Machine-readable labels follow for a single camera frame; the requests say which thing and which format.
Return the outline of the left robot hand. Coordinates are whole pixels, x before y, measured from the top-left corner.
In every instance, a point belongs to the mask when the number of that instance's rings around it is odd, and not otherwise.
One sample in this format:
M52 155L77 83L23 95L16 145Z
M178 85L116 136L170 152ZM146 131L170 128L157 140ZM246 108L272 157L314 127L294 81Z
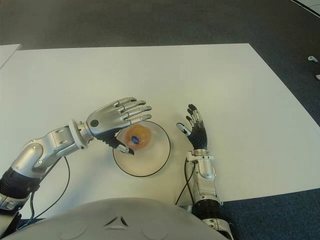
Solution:
M115 150L133 155L134 150L119 141L116 134L134 124L148 120L152 107L144 100L125 97L92 112L86 123L91 135Z

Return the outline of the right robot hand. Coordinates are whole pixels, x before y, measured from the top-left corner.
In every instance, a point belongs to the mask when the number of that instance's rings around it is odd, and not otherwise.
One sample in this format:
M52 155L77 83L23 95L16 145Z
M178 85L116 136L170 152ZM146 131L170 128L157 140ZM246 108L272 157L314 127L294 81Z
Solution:
M176 127L187 137L194 150L207 150L208 137L203 118L195 105L189 104L185 118L190 123L191 129L188 129L183 123L178 122Z

